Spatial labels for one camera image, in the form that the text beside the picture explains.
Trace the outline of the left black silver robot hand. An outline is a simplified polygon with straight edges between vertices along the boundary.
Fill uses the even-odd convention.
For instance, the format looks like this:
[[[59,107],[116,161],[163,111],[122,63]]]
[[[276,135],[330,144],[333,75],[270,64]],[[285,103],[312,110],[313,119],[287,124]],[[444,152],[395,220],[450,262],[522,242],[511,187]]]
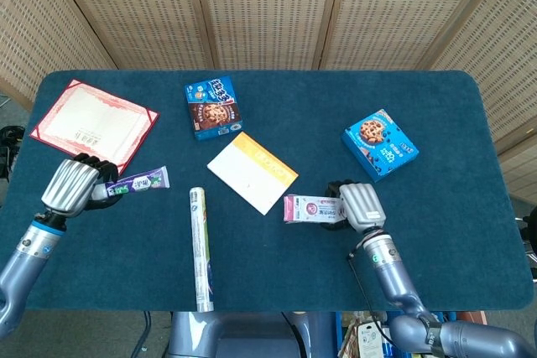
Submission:
[[[47,212],[71,218],[84,210],[101,210],[115,205],[123,196],[107,193],[115,184],[117,166],[107,160],[80,153],[65,159],[56,169],[41,198]]]

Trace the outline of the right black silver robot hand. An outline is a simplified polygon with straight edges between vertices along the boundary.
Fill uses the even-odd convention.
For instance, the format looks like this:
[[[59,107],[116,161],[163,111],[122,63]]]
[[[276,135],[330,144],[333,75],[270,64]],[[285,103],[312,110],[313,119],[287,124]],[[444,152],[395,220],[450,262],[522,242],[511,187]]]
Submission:
[[[325,196],[341,201],[343,218],[335,223],[321,223],[324,229],[339,231],[349,227],[365,234],[383,228],[386,215],[371,184],[352,182],[350,179],[333,181],[327,185]]]

